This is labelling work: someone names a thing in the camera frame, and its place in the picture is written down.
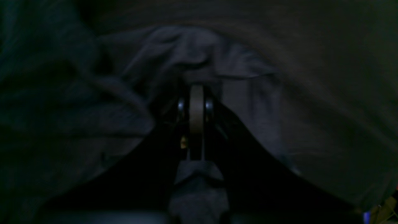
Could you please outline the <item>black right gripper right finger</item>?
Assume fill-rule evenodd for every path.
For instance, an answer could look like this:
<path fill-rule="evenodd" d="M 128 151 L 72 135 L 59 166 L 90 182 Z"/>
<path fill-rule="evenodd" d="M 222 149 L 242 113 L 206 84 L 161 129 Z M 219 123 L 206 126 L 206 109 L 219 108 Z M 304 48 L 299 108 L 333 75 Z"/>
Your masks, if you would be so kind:
<path fill-rule="evenodd" d="M 190 88 L 190 159 L 221 171 L 230 204 L 222 224 L 362 224 L 355 208 L 275 159 L 202 85 Z"/>

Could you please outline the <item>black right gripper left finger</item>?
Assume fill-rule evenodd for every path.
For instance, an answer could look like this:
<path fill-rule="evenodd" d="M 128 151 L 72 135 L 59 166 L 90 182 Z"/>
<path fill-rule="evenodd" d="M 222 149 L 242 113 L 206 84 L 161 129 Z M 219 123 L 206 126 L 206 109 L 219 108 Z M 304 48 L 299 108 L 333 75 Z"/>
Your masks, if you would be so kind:
<path fill-rule="evenodd" d="M 168 202 L 181 157 L 189 88 L 136 149 L 108 171 L 47 203 L 42 224 L 174 224 Z"/>

